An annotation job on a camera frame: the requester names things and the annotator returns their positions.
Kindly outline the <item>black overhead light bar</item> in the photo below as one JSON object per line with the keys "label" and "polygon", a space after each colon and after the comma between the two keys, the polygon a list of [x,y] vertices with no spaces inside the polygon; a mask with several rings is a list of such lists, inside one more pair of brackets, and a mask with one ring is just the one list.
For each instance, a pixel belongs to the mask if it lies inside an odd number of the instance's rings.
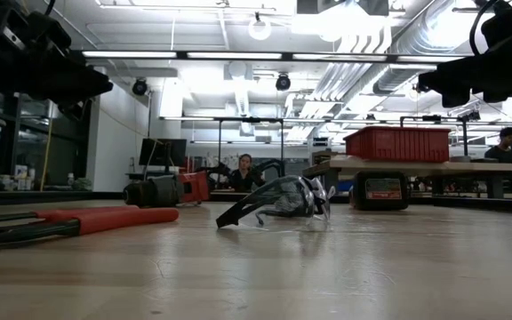
{"label": "black overhead light bar", "polygon": [[245,60],[334,63],[382,63],[435,65],[467,58],[467,55],[412,55],[392,53],[332,52],[188,52],[188,51],[82,51],[94,60]]}

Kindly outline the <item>black aluminium rig frame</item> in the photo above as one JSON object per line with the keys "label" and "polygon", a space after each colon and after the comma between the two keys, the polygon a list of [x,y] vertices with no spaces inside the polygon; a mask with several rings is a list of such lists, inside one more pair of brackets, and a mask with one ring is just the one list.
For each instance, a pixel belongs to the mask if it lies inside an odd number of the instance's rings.
{"label": "black aluminium rig frame", "polygon": [[[121,200],[121,192],[91,191],[13,191],[0,192],[0,205],[75,202],[85,200]],[[434,205],[512,213],[512,199],[471,198],[463,196],[412,197],[410,205]]]}

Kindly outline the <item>silver ventilation duct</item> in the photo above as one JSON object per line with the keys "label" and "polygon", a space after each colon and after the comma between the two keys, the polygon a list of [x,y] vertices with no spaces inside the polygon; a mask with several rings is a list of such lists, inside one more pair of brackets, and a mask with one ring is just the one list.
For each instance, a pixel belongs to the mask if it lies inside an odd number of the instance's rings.
{"label": "silver ventilation duct", "polygon": [[[450,54],[468,40],[475,15],[454,8],[476,8],[473,0],[435,0],[390,47],[398,54]],[[396,92],[405,83],[424,73],[421,69],[388,68],[372,86],[375,94]]]}

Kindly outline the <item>person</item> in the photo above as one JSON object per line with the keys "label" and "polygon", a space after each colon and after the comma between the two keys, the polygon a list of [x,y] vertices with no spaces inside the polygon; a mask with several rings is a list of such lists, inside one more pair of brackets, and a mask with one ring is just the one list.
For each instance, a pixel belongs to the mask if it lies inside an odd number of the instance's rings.
{"label": "person", "polygon": [[252,167],[249,154],[240,155],[238,167],[230,173],[228,185],[237,192],[251,192],[253,186],[261,187],[266,183],[260,171]]}
{"label": "person", "polygon": [[484,157],[488,159],[496,159],[499,163],[512,163],[512,127],[503,128],[499,134],[499,143],[489,148]]}

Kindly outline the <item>white plastic container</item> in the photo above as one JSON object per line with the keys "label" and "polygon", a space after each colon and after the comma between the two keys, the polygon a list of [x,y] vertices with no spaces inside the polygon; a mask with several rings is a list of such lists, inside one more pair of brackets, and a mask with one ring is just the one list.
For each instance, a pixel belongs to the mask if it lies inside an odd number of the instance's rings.
{"label": "white plastic container", "polygon": [[28,167],[22,164],[15,165],[14,179],[17,182],[17,189],[27,190],[27,179],[28,179]]}

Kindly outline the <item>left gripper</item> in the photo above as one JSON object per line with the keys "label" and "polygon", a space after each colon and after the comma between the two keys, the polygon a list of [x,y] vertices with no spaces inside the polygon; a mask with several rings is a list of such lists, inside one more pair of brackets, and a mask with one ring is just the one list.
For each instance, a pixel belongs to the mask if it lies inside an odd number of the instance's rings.
{"label": "left gripper", "polygon": [[110,92],[109,77],[64,56],[71,40],[58,21],[41,12],[24,13],[15,0],[0,0],[0,92],[21,92],[39,100],[75,102],[58,110],[82,121],[88,99]]}

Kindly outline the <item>red-handled pliers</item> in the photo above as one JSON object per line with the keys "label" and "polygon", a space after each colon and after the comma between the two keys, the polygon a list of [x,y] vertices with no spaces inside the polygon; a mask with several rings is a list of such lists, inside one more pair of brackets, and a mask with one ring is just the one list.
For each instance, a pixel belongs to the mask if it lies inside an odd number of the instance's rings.
{"label": "red-handled pliers", "polygon": [[174,222],[175,208],[139,208],[135,205],[80,209],[49,209],[0,214],[0,247],[47,237],[74,237],[118,228]]}

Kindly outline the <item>red black cordless drill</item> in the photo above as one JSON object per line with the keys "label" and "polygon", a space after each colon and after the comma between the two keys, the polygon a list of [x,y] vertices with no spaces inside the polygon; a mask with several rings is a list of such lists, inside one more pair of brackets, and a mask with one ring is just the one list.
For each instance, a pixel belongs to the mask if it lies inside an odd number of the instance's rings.
{"label": "red black cordless drill", "polygon": [[133,182],[123,190],[123,200],[139,207],[174,207],[200,204],[210,198],[205,172],[169,174]]}

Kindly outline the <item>wooden workbench on casters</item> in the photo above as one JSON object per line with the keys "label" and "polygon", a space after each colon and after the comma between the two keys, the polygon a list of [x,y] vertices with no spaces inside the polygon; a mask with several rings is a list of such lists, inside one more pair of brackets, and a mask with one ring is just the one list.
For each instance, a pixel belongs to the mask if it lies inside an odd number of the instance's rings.
{"label": "wooden workbench on casters", "polygon": [[512,177],[512,164],[380,162],[355,156],[335,156],[310,166],[302,175],[309,179],[322,177],[329,189],[337,187],[340,181],[350,180],[357,172],[401,172],[407,177],[429,178],[435,195],[444,193],[441,183],[446,178],[474,178],[485,181],[488,198],[502,199],[503,180]]}

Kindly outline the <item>clear safety glasses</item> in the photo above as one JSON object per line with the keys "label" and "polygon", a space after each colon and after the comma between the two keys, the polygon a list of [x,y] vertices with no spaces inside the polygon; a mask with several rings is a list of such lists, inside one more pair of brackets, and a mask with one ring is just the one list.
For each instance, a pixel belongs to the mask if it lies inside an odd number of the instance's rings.
{"label": "clear safety glasses", "polygon": [[233,204],[216,219],[218,228],[240,226],[266,231],[326,231],[335,187],[320,179],[285,176]]}

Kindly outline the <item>red plastic bin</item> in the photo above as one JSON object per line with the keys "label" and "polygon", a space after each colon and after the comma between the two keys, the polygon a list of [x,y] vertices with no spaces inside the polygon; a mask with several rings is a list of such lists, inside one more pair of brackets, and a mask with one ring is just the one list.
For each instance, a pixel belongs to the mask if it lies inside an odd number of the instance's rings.
{"label": "red plastic bin", "polygon": [[363,160],[444,163],[448,129],[368,126],[344,138],[346,154]]}

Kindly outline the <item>red black drill battery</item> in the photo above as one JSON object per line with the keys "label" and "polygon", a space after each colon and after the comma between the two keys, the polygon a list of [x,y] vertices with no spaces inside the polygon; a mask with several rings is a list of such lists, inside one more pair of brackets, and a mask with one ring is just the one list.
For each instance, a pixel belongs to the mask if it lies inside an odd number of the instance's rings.
{"label": "red black drill battery", "polygon": [[401,172],[358,172],[348,196],[359,211],[402,211],[409,206],[407,180]]}

